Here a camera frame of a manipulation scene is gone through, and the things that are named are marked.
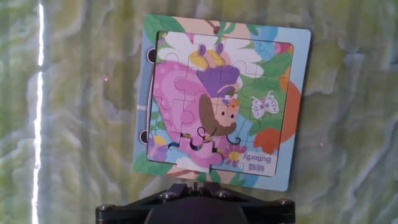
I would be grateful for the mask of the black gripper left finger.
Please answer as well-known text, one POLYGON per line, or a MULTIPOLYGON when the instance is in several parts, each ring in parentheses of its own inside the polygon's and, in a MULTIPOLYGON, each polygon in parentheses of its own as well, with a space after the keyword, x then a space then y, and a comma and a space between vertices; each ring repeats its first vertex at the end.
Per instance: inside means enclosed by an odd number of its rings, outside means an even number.
POLYGON ((196 189, 196 183, 193 186, 179 183, 173 184, 170 188, 157 192, 136 202, 118 206, 112 203, 106 203, 96 207, 96 224, 112 224, 123 222, 143 222, 149 212, 156 206, 177 199, 192 196, 196 189))

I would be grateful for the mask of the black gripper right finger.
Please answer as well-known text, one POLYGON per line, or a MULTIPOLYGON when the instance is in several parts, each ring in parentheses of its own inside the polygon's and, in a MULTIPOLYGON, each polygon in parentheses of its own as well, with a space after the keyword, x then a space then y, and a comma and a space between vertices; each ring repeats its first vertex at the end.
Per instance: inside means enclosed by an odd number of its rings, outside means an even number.
POLYGON ((243 210, 249 223, 295 223, 295 202, 291 199, 280 198, 275 201, 264 201, 222 187, 219 183, 204 183, 202 187, 196 183, 196 195, 237 205, 243 210))

